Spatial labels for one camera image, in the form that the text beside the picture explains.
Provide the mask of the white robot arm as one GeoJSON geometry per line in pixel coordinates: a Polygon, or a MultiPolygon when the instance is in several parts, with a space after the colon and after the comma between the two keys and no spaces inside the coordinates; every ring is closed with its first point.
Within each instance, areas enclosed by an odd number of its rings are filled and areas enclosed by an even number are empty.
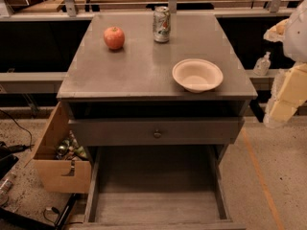
{"type": "Polygon", "coordinates": [[[283,43],[284,56],[295,62],[276,74],[263,123],[266,127],[284,126],[307,101],[307,0],[288,19],[266,31],[264,38],[283,43]]]}

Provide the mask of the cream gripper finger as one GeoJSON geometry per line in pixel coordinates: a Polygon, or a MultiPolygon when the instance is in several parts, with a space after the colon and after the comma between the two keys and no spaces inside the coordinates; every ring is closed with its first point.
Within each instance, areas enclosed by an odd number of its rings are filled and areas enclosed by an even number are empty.
{"type": "Polygon", "coordinates": [[[282,42],[284,40],[285,28],[288,19],[284,19],[264,33],[264,39],[270,42],[282,42]]]}
{"type": "Polygon", "coordinates": [[[296,63],[275,76],[266,109],[266,127],[282,127],[307,101],[307,63],[296,63]]]}

